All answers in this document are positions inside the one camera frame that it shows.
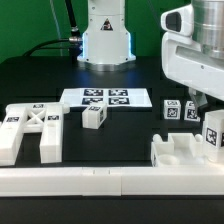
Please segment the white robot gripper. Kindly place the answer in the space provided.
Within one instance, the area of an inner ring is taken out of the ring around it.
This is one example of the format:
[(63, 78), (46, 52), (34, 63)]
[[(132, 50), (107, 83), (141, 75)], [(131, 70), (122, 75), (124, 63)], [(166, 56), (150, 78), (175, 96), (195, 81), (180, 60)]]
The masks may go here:
[(191, 3), (161, 15), (162, 68), (188, 86), (196, 114), (211, 109), (206, 94), (224, 101), (224, 3)]

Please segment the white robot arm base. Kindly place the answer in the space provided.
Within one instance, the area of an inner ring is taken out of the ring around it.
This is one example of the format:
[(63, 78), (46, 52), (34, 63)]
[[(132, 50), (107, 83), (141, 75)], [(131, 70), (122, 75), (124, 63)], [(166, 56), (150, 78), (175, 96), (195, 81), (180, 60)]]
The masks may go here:
[(125, 0), (88, 0), (88, 27), (82, 40), (80, 67), (116, 71), (135, 61), (125, 27)]

